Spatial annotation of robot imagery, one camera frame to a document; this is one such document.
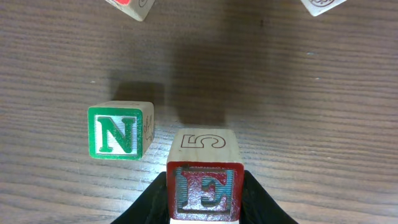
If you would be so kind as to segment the green N wooden block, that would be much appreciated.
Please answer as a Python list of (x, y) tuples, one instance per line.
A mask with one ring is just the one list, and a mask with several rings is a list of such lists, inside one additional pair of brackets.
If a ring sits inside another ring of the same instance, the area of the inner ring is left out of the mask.
[(89, 154), (94, 159), (139, 160), (154, 140), (154, 104), (108, 101), (88, 108)]

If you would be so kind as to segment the red A wooden block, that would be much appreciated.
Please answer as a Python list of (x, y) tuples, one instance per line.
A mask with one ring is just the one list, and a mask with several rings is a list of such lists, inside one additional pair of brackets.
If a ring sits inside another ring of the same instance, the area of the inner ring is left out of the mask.
[(137, 21), (144, 21), (155, 0), (106, 0), (115, 8)]

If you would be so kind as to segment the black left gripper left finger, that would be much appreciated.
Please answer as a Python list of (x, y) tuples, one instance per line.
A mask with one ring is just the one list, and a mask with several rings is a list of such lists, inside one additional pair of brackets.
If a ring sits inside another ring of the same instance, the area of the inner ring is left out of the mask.
[(161, 172), (111, 224), (169, 224), (166, 180), (166, 172)]

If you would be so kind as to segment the red U wooden block lower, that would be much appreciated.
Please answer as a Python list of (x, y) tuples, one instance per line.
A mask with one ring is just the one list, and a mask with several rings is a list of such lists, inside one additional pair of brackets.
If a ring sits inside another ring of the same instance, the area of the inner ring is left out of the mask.
[(346, 0), (300, 0), (308, 12), (313, 16), (319, 16), (324, 12), (342, 4)]

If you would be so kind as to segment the red E wooden block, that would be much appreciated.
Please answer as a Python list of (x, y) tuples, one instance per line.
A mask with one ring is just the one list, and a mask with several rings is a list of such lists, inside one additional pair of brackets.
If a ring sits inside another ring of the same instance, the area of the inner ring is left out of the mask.
[(166, 163), (168, 208), (174, 220), (239, 220), (244, 163), (230, 129), (185, 128)]

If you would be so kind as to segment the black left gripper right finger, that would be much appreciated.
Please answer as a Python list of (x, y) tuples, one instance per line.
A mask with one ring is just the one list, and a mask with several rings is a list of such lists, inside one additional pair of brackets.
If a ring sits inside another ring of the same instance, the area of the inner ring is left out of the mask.
[(298, 224), (267, 193), (256, 178), (244, 171), (240, 224)]

